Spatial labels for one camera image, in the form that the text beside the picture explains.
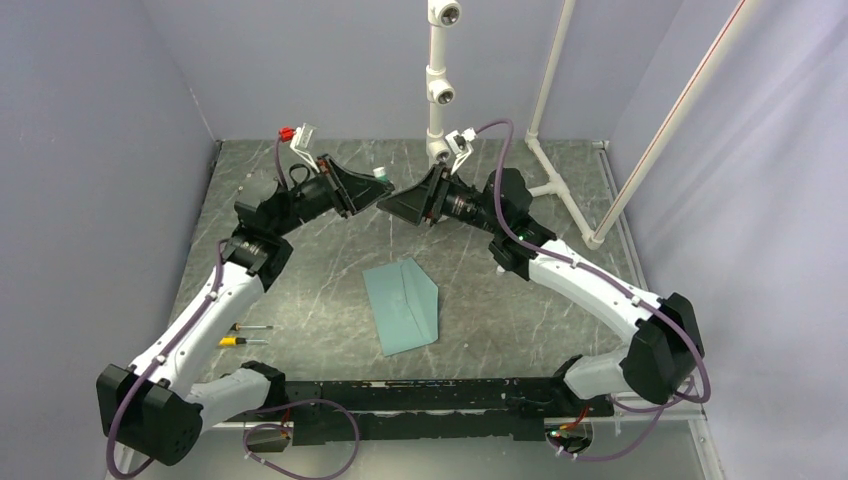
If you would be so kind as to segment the green white glue stick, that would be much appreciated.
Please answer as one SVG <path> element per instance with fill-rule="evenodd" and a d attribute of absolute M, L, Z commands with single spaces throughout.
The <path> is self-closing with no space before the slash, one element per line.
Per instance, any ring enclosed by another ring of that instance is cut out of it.
<path fill-rule="evenodd" d="M 373 169 L 373 175 L 377 180 L 388 182 L 388 176 L 384 167 L 376 167 Z"/>

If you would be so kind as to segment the teal paper envelope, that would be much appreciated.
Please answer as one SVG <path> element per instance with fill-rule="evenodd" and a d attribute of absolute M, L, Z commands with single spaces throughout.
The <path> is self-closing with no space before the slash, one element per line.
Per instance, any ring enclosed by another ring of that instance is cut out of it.
<path fill-rule="evenodd" d="M 439 289 L 407 258 L 363 272 L 381 350 L 392 356 L 439 338 Z"/>

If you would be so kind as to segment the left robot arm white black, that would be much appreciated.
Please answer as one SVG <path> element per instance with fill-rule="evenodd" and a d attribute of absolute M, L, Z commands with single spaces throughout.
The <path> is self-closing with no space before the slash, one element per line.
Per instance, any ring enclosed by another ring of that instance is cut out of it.
<path fill-rule="evenodd" d="M 285 411 L 286 376 L 265 363 L 247 361 L 211 382 L 199 377 L 232 325 L 283 272 L 294 252 L 287 234 L 330 211 L 350 218 L 395 189 L 382 167 L 360 173 L 321 155 L 308 169 L 309 176 L 291 186 L 270 173 L 245 176 L 234 203 L 236 228 L 215 244 L 214 267 L 199 292 L 128 366 L 110 364 L 98 376 L 107 469 L 114 478 L 139 473 L 120 470 L 118 445 L 173 466 L 212 426 L 245 412 L 272 420 Z"/>

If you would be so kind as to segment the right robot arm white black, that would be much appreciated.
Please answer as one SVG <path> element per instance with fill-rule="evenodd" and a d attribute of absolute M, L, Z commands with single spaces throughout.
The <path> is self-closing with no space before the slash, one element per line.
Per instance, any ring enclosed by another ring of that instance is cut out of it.
<path fill-rule="evenodd" d="M 684 381 L 704 356 L 691 302 L 640 289 L 593 264 L 532 217 L 532 202 L 515 168 L 491 172 L 479 190 L 435 166 L 378 207 L 413 225 L 449 217 L 492 234 L 489 251 L 501 269 L 564 296 L 621 339 L 618 350 L 577 355 L 557 370 L 550 392 L 560 413 L 574 415 L 590 399 L 622 392 L 659 406 L 687 398 Z"/>

